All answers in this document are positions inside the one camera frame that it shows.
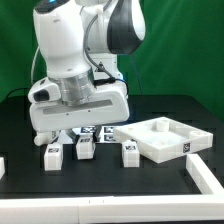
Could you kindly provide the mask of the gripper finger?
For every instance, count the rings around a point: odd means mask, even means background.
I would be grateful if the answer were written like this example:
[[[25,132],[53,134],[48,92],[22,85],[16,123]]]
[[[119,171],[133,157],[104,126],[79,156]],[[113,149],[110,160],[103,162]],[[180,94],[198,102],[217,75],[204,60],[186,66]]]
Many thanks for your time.
[[[102,130],[102,126],[101,125],[95,126],[95,131],[93,132],[93,140],[94,140],[94,142],[99,142],[100,141],[101,130]]]
[[[76,144],[79,141],[80,137],[81,137],[80,134],[76,134],[72,129],[70,129],[68,131],[68,136],[71,138],[71,140],[72,140],[72,142],[74,144]]]

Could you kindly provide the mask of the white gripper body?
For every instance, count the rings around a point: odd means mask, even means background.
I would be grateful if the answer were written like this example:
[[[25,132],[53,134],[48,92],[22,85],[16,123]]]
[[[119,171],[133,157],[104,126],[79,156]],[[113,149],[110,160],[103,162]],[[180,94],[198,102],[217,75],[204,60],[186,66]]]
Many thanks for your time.
[[[38,133],[116,123],[129,118],[127,87],[122,81],[98,86],[86,103],[67,106],[61,101],[59,87],[44,78],[34,84],[28,99],[31,123]]]

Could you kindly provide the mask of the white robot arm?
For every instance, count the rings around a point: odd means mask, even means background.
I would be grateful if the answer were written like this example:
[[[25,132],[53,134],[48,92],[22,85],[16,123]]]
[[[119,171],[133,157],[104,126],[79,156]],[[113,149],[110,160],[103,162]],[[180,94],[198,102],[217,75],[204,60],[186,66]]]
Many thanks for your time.
[[[116,71],[93,69],[106,55],[132,54],[145,37],[139,0],[41,0],[33,10],[46,77],[29,91],[34,142],[65,130],[125,121],[128,87]]]

